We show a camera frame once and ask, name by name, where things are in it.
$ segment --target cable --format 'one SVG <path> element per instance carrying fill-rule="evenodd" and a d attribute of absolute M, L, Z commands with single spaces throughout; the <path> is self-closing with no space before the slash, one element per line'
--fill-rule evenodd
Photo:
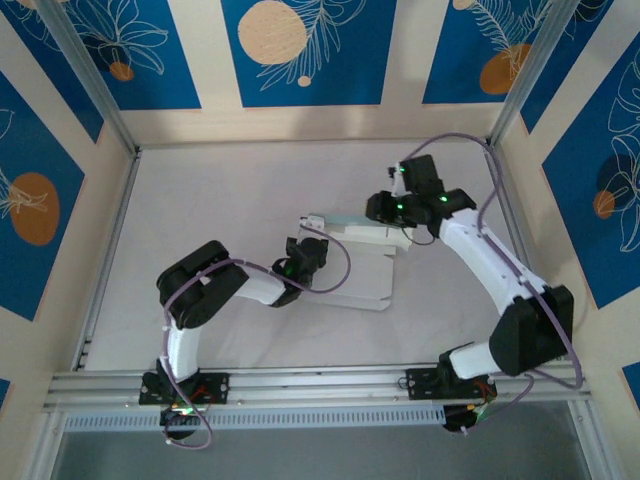
<path fill-rule="evenodd" d="M 396 384 L 398 385 L 398 388 L 400 390 L 408 390 L 409 389 L 409 384 L 407 383 L 407 377 L 400 377 L 398 379 L 398 381 L 396 382 Z"/>
<path fill-rule="evenodd" d="M 433 245 L 436 241 L 436 237 L 434 237 L 433 235 L 431 235 L 431 240 L 429 240 L 427 243 L 420 243 L 420 242 L 416 242 L 413 238 L 411 238 L 406 230 L 404 228 L 401 228 L 400 230 L 402 230 L 402 233 L 404 233 L 404 236 L 407 237 L 407 240 L 409 240 L 411 243 L 413 243 L 414 245 L 420 245 L 420 246 L 427 246 L 427 245 Z"/>
<path fill-rule="evenodd" d="M 498 196 L 498 189 L 503 186 L 502 169 L 500 168 L 500 162 L 498 161 L 497 154 L 496 154 L 495 150 L 493 149 L 493 147 L 487 145 L 487 143 L 483 139 L 478 138 L 478 137 L 474 137 L 473 135 L 469 135 L 469 134 L 466 134 L 466 133 L 459 133 L 459 132 L 443 133 L 442 135 L 436 135 L 435 137 L 431 137 L 430 139 L 425 140 L 424 142 L 422 142 L 417 148 L 415 148 L 402 161 L 409 160 L 410 158 L 413 158 L 414 155 L 416 155 L 417 153 L 421 152 L 428 145 L 431 145 L 432 143 L 437 142 L 438 140 L 445 139 L 445 138 L 464 138 L 466 140 L 470 140 L 472 142 L 475 142 L 478 145 L 480 145 L 483 148 L 483 150 L 486 153 L 488 153 L 489 156 L 491 157 L 491 159 L 493 160 L 493 164 L 495 165 L 495 168 L 496 168 L 495 188 L 489 194 L 487 199 L 484 201 L 484 203 L 480 207 L 480 210 L 478 211 L 478 221 L 477 221 L 478 234 L 482 236 L 484 241 L 504 261 L 504 263 L 507 265 L 507 267 L 509 267 L 509 269 L 513 272 L 513 274 L 516 275 L 516 277 L 523 278 L 523 273 L 520 271 L 520 269 L 502 251 L 502 249 L 500 247 L 498 247 L 495 244 L 495 242 L 488 235 L 486 235 L 482 231 L 482 229 L 484 227 L 484 215 L 485 215 L 487 209 L 489 208 L 489 205 L 491 204 L 491 202 L 493 202 L 493 200 L 495 200 L 495 198 Z M 558 383 L 558 384 L 560 384 L 560 385 L 562 385 L 562 386 L 564 386 L 566 388 L 569 388 L 571 390 L 579 390 L 580 388 L 582 388 L 582 384 L 584 382 L 584 378 L 583 378 L 583 375 L 582 375 L 582 365 L 580 364 L 580 359 L 578 359 L 578 355 L 576 354 L 576 351 L 573 348 L 573 345 L 571 345 L 571 341 L 569 340 L 569 337 L 565 333 L 564 329 L 562 328 L 562 325 L 560 325 L 560 321 L 556 317 L 555 313 L 553 313 L 553 310 L 551 309 L 551 307 L 549 307 L 549 305 L 547 304 L 545 299 L 542 297 L 542 295 L 540 295 L 538 293 L 538 291 L 535 288 L 533 288 L 533 285 L 531 285 L 531 283 L 529 283 L 528 280 L 525 279 L 525 281 L 523 282 L 523 285 L 529 291 L 529 293 L 531 293 L 531 295 L 533 295 L 533 297 L 536 299 L 536 301 L 540 304 L 540 306 L 544 310 L 545 314 L 549 317 L 549 320 L 553 324 L 553 327 L 556 329 L 556 332 L 558 333 L 558 336 L 560 337 L 560 340 L 562 341 L 562 344 L 563 344 L 564 348 L 566 349 L 567 354 L 569 355 L 569 358 L 571 359 L 571 363 L 573 364 L 573 368 L 574 368 L 575 373 L 576 373 L 576 382 L 575 382 L 575 384 L 567 383 L 564 380 L 562 380 L 560 378 L 557 378 L 557 377 L 555 377 L 553 375 L 550 375 L 550 374 L 548 374 L 546 372 L 543 372 L 543 371 L 541 371 L 539 369 L 533 369 L 532 371 L 537 373 L 538 375 L 541 375 L 542 377 L 544 377 L 544 378 L 546 378 L 548 380 L 552 380 L 552 381 L 554 381 L 554 382 L 556 382 L 556 383 Z M 533 388 L 533 384 L 535 382 L 535 379 L 529 374 L 524 374 L 524 376 L 526 376 L 527 378 L 530 379 L 530 382 L 529 382 L 529 385 L 527 386 L 527 388 L 520 395 L 518 395 L 516 398 L 514 398 L 511 402 L 509 402 L 509 404 L 506 407 L 500 409 L 499 411 L 506 410 L 509 406 L 511 406 L 511 405 L 517 403 L 518 401 L 520 401 L 525 395 L 527 395 L 531 391 L 531 389 Z"/>
<path fill-rule="evenodd" d="M 288 278 L 285 278 L 281 275 L 278 275 L 277 273 L 271 271 L 268 268 L 265 268 L 261 265 L 257 265 L 255 263 L 251 263 L 251 262 L 247 262 L 245 260 L 240 260 L 240 259 L 235 259 L 235 258 L 228 258 L 226 260 L 223 260 L 221 262 L 218 263 L 214 263 L 213 265 L 208 266 L 207 268 L 205 268 L 204 270 L 202 270 L 201 272 L 199 272 L 197 275 L 195 275 L 194 277 L 190 278 L 184 285 L 182 285 L 180 288 L 178 288 L 173 295 L 171 295 L 169 297 L 169 299 L 167 300 L 167 302 L 164 305 L 164 320 L 165 320 L 165 326 L 163 328 L 164 330 L 164 336 L 163 336 L 163 342 L 162 342 L 162 366 L 165 369 L 166 373 L 167 373 L 167 377 L 169 378 L 169 381 L 171 382 L 171 385 L 173 386 L 173 388 L 175 389 L 175 391 L 178 393 L 178 395 L 180 396 L 180 398 L 182 398 L 182 400 L 190 407 L 193 409 L 193 412 L 195 413 L 196 417 L 202 422 L 202 424 L 205 426 L 206 430 L 207 430 L 207 440 L 201 444 L 197 444 L 197 445 L 187 445 L 185 443 L 182 442 L 177 442 L 175 440 L 173 440 L 172 438 L 169 437 L 168 435 L 168 426 L 167 428 L 165 428 L 165 430 L 163 431 L 164 436 L 166 438 L 166 442 L 169 445 L 174 445 L 178 448 L 182 448 L 185 450 L 204 450 L 205 448 L 209 447 L 209 445 L 211 445 L 212 441 L 213 441 L 213 429 L 211 428 L 211 424 L 209 423 L 209 420 L 207 420 L 207 418 L 200 412 L 200 410 L 198 410 L 198 408 L 195 406 L 195 404 L 193 403 L 193 401 L 188 397 L 188 395 L 184 392 L 184 390 L 182 390 L 182 388 L 180 388 L 180 385 L 178 384 L 178 380 L 176 379 L 174 373 L 173 373 L 173 369 L 171 368 L 171 364 L 169 363 L 169 336 L 170 336 L 170 332 L 171 332 L 171 328 L 173 326 L 173 319 L 171 318 L 171 306 L 173 305 L 173 303 L 176 301 L 176 299 L 178 297 L 180 297 L 180 295 L 182 295 L 186 290 L 188 290 L 192 285 L 194 285 L 195 283 L 199 282 L 200 279 L 202 279 L 203 277 L 211 274 L 212 272 L 214 272 L 215 270 L 225 267 L 227 265 L 231 265 L 231 264 L 238 264 L 238 265 L 244 265 L 247 266 L 249 268 L 253 268 L 255 270 L 259 270 L 261 272 L 267 273 L 268 275 L 271 275 L 283 282 L 286 282 L 290 285 L 293 285 L 296 288 L 299 288 L 301 290 L 310 292 L 310 293 L 316 293 L 316 294 L 325 294 L 325 293 L 331 293 L 336 291 L 338 288 L 340 288 L 342 285 L 344 285 L 344 283 L 347 281 L 347 279 L 349 278 L 349 275 L 351 274 L 351 256 L 349 255 L 349 252 L 347 251 L 346 247 L 338 240 L 336 240 L 335 238 L 333 238 L 331 235 L 328 235 L 324 232 L 321 232 L 319 230 L 316 230 L 314 228 L 310 228 L 310 227 L 305 227 L 303 225 L 300 226 L 301 229 L 306 230 L 308 232 L 314 233 L 316 235 L 319 235 L 321 237 L 324 237 L 326 239 L 328 239 L 329 241 L 335 243 L 341 250 L 342 252 L 345 254 L 345 258 L 347 260 L 347 270 L 344 274 L 344 276 L 342 277 L 342 279 L 333 287 L 328 288 L 326 290 L 314 290 L 312 288 L 308 288 L 305 287 L 304 285 L 300 285 L 297 282 L 294 282 L 293 280 L 290 280 Z"/>

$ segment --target floral line drawing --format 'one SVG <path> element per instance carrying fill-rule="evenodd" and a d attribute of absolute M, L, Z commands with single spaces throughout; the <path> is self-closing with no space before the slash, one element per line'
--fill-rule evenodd
<path fill-rule="evenodd" d="M 22 23 L 26 32 L 36 40 L 44 43 L 47 47 L 59 52 L 58 44 L 55 42 L 49 29 L 45 26 L 42 18 L 38 15 L 35 6 L 30 0 L 3 0 L 7 8 Z"/>
<path fill-rule="evenodd" d="M 13 5 L 11 11 L 33 37 L 59 51 L 28 0 L 3 1 Z M 164 63 L 153 49 L 167 42 L 169 32 L 138 19 L 138 0 L 58 1 L 99 70 L 122 82 L 133 79 L 134 66 L 164 73 Z M 40 25 L 44 33 L 35 28 Z"/>
<path fill-rule="evenodd" d="M 245 53 L 262 67 L 260 91 L 280 81 L 309 86 L 331 61 L 332 51 L 340 52 L 338 28 L 356 18 L 367 0 L 357 0 L 348 13 L 346 7 L 354 1 L 262 0 L 253 5 L 238 24 L 238 37 Z"/>
<path fill-rule="evenodd" d="M 14 112 L 11 110 L 0 110 L 0 140 L 4 138 L 9 129 L 11 128 L 11 120 L 13 119 Z M 20 208 L 33 208 L 40 212 L 46 212 L 47 207 L 43 205 L 46 200 L 47 194 L 33 196 L 29 195 L 24 190 L 12 185 L 7 179 L 6 175 L 0 168 L 0 212 L 2 212 L 1 218 L 5 218 L 12 210 L 16 213 L 20 213 Z"/>
<path fill-rule="evenodd" d="M 572 40 L 578 22 L 594 22 L 610 0 L 582 0 L 565 34 Z M 520 72 L 531 48 L 532 37 L 549 15 L 554 0 L 529 0 L 524 12 L 516 15 L 511 0 L 452 0 L 456 10 L 475 16 L 480 33 L 487 37 L 496 55 L 485 65 L 480 86 L 488 94 L 507 93 Z"/>
<path fill-rule="evenodd" d="M 640 246 L 640 50 L 620 78 L 607 126 L 614 155 L 601 167 L 593 206 L 602 219 L 620 214 L 620 252 L 630 253 Z"/>
<path fill-rule="evenodd" d="M 11 128 L 15 112 L 0 110 L 0 141 Z M 32 195 L 28 192 L 44 192 Z M 26 172 L 10 182 L 0 168 L 0 219 L 11 217 L 16 234 L 42 247 L 53 240 L 60 221 L 60 201 L 55 185 L 40 173 Z"/>

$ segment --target robotic arm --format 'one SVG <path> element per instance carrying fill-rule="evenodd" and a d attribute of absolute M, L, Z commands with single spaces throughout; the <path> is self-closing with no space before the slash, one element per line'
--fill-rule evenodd
<path fill-rule="evenodd" d="M 367 217 L 400 228 L 426 225 L 453 249 L 482 282 L 500 320 L 488 342 L 440 356 L 439 377 L 448 386 L 480 375 L 511 376 L 552 360 L 566 349 L 529 288 L 551 307 L 571 338 L 573 296 L 564 286 L 549 287 L 529 271 L 485 226 L 478 228 L 476 204 L 462 190 L 445 191 L 430 155 L 389 169 L 392 190 L 373 195 Z"/>
<path fill-rule="evenodd" d="M 287 257 L 276 260 L 271 270 L 300 286 L 310 287 L 314 273 L 326 264 L 327 250 L 327 240 L 305 237 L 298 241 L 290 237 L 286 243 Z M 213 396 L 218 397 L 217 400 L 225 399 L 226 386 L 222 388 L 217 374 L 201 374 L 198 369 L 198 345 L 204 325 L 233 297 L 249 298 L 279 308 L 296 300 L 302 292 L 300 288 L 267 273 L 254 269 L 245 271 L 229 260 L 229 252 L 220 242 L 212 241 L 160 275 L 156 283 L 160 290 L 160 303 L 165 306 L 199 272 L 225 261 L 229 263 L 203 276 L 169 306 L 172 322 L 167 357 L 161 356 L 156 361 L 157 374 L 147 372 L 143 376 L 141 404 L 168 404 L 174 407 L 174 411 L 179 410 L 175 407 L 180 396 L 169 379 L 170 375 L 194 401 L 211 403 Z M 165 413 L 171 414 L 172 408 Z"/>
<path fill-rule="evenodd" d="M 504 372 L 516 376 L 566 353 L 549 317 L 532 290 L 549 305 L 571 338 L 573 297 L 564 287 L 549 287 L 530 272 L 485 226 L 478 227 L 476 204 L 460 189 L 445 191 L 430 155 L 397 163 L 389 169 L 391 191 L 381 191 L 367 202 L 369 219 L 399 228 L 425 225 L 435 238 L 453 249 L 478 277 L 496 305 L 500 319 L 487 342 L 454 348 L 440 355 L 438 366 L 426 379 L 437 398 L 469 398 L 473 379 Z M 327 240 L 288 238 L 287 257 L 277 260 L 273 272 L 310 287 L 314 273 L 326 263 Z M 157 287 L 164 306 L 190 279 L 207 267 L 229 259 L 220 242 L 199 248 L 160 275 Z M 199 396 L 209 385 L 198 370 L 196 355 L 200 333 L 232 297 L 282 307 L 296 300 L 301 290 L 271 275 L 245 271 L 230 262 L 194 283 L 170 305 L 168 358 L 156 362 L 157 374 L 143 377 L 141 404 L 173 405 L 179 396 L 167 371 L 194 403 L 210 403 Z M 226 386 L 218 394 L 226 399 Z"/>

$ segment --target white leaf drawing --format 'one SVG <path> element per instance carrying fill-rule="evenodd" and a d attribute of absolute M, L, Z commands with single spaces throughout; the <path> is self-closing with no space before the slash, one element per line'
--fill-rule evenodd
<path fill-rule="evenodd" d="M 55 42 L 44 22 L 38 15 L 38 12 L 29 8 L 17 0 L 2 0 L 7 9 L 20 21 L 25 31 L 36 40 L 44 43 L 46 46 L 60 51 L 58 44 Z"/>
<path fill-rule="evenodd" d="M 576 29 L 578 28 L 578 23 L 593 23 L 598 21 L 606 10 L 605 6 L 610 1 L 611 0 L 591 0 L 590 2 L 580 2 L 578 8 L 576 8 L 576 12 L 569 21 L 569 24 L 564 29 L 565 35 L 573 40 L 576 34 Z"/>
<path fill-rule="evenodd" d="M 15 112 L 0 109 L 0 141 L 11 128 L 11 121 Z M 0 218 L 5 218 L 11 210 L 19 213 L 21 207 L 29 207 L 41 212 L 46 212 L 47 207 L 43 202 L 47 198 L 44 195 L 29 195 L 25 191 L 13 186 L 0 168 Z"/>
<path fill-rule="evenodd" d="M 609 1 L 598 0 L 597 4 L 593 4 L 592 1 L 582 2 L 565 29 L 565 33 L 573 39 L 576 23 L 596 21 Z M 471 0 L 471 2 L 465 10 L 475 15 L 480 33 L 489 38 L 494 50 L 498 53 L 504 52 L 508 56 L 510 76 L 511 79 L 515 78 L 524 61 L 522 46 L 530 43 L 532 37 L 540 30 L 551 11 L 554 0 L 529 0 L 520 15 L 514 13 L 511 0 Z"/>
<path fill-rule="evenodd" d="M 17 0 L 2 1 L 31 36 L 59 51 L 36 10 Z M 164 63 L 153 49 L 167 42 L 169 32 L 138 20 L 137 0 L 69 0 L 61 6 L 100 70 L 109 71 L 117 61 L 127 68 L 137 65 L 164 73 Z"/>
<path fill-rule="evenodd" d="M 618 82 L 616 97 L 609 111 L 608 129 L 614 134 L 611 148 L 617 171 L 611 176 L 607 192 L 607 218 L 620 214 L 620 247 L 630 253 L 640 246 L 640 50 L 627 65 Z"/>

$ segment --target white tabletop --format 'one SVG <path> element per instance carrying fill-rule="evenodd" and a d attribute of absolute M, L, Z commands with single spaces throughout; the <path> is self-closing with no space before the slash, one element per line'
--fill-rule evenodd
<path fill-rule="evenodd" d="M 158 275 L 209 240 L 232 256 L 271 265 L 310 212 L 362 214 L 390 188 L 386 168 L 415 141 L 218 144 L 147 150 L 129 203 L 87 370 L 152 367 L 161 348 Z M 493 183 L 482 149 L 438 143 L 448 189 L 479 204 Z M 511 247 L 497 202 L 487 222 Z M 383 312 L 295 302 L 273 309 L 232 299 L 207 323 L 201 367 L 293 367 L 435 361 L 486 340 L 498 320 L 480 282 L 441 242 L 395 257 L 391 306 Z"/>

